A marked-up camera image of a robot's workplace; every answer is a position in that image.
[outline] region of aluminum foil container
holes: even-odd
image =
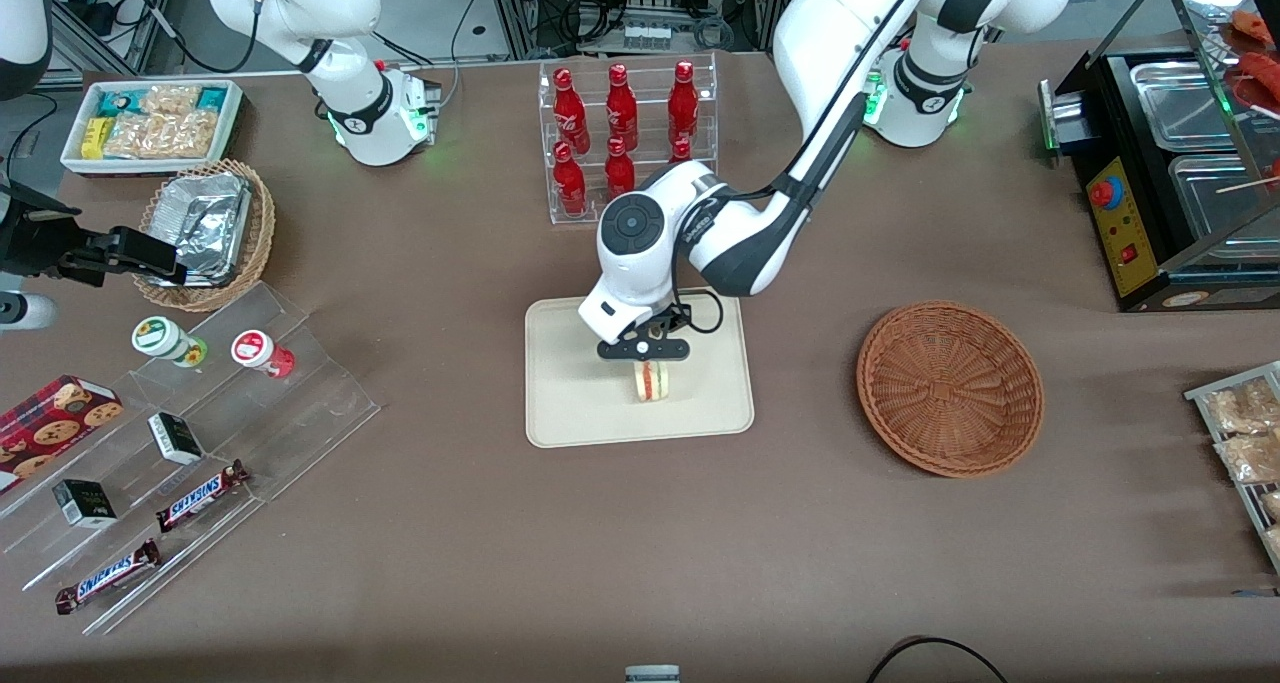
[[[147,235],[178,248],[186,287],[224,287],[236,278],[253,187],[234,173],[183,177],[160,188]],[[148,278],[155,287],[173,283]]]

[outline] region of yellow snack package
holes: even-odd
[[[86,160],[101,160],[102,145],[111,134],[115,118],[90,118],[84,124],[84,139],[81,141],[81,157]]]

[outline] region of yellow control panel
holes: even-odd
[[[1102,238],[1102,251],[1107,256],[1116,292],[1129,295],[1156,278],[1160,267],[1152,255],[1151,240],[1147,240],[1147,229],[1142,226],[1120,159],[1103,168],[1084,192],[1089,196],[1089,208],[1098,223],[1098,237]]]

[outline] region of clear acrylic display stand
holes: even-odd
[[[378,413],[379,405],[325,354],[303,320],[306,315],[284,295],[257,283],[191,329],[209,344],[200,367],[183,370],[151,359],[119,379],[113,390],[124,413],[0,498],[0,560],[20,574],[24,591],[47,599],[49,615],[56,615],[59,588],[77,585],[155,538],[164,560],[159,569],[136,574],[67,616],[84,634],[115,628]],[[289,376],[270,379],[230,359],[233,338],[251,327],[293,350]],[[205,450],[200,463],[178,466],[160,457],[147,427],[156,411],[187,420]],[[236,459],[252,478],[161,535],[156,512]],[[100,531],[68,524],[51,491],[63,478],[100,482],[119,519]]]
[[[627,78],[631,91],[636,95],[636,109],[640,118],[640,146],[631,151],[636,168],[636,185],[650,173],[663,168],[671,160],[671,141],[667,137],[667,98],[676,81],[676,63],[694,63],[694,87],[698,90],[698,136],[692,141],[692,159],[716,171],[719,156],[718,115],[716,104],[717,70],[713,55],[645,55],[645,58],[626,58]],[[538,113],[543,132],[543,162],[547,168],[547,200],[550,206],[552,223],[598,223],[604,206],[609,203],[608,182],[604,178],[604,161],[609,156],[609,123],[604,113],[604,100],[609,95],[611,61],[594,58],[556,60],[543,63],[538,74]],[[586,212],[572,217],[564,214],[556,194],[556,180],[552,169],[556,159],[552,146],[559,139],[556,127],[556,86],[552,73],[557,68],[568,68],[573,73],[573,90],[582,96],[586,105],[586,130],[591,133],[591,148],[586,155],[579,155],[577,162],[586,177]]]

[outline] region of wicker basket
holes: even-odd
[[[239,260],[236,262],[238,274],[227,287],[220,288],[164,288],[152,287],[142,278],[133,276],[133,283],[142,290],[142,295],[155,304],[164,304],[166,308],[186,310],[188,313],[209,313],[221,306],[238,299],[239,295],[250,290],[253,283],[262,276],[266,267],[266,258],[271,253],[271,237],[275,233],[275,205],[271,201],[271,192],[262,185],[262,178],[257,177],[248,165],[238,160],[219,160],[192,168],[191,171],[179,173],[178,177],[211,177],[214,173],[236,173],[253,185],[253,198],[250,203],[250,219],[244,228],[244,240],[241,244]],[[156,201],[160,191],[151,196],[151,205],[146,214],[142,214],[142,229],[146,232],[151,226],[151,215],[155,214]]]
[[[947,301],[884,315],[863,343],[856,376],[884,443],[951,478],[1009,468],[1030,449],[1044,414],[1025,347],[996,318]]]

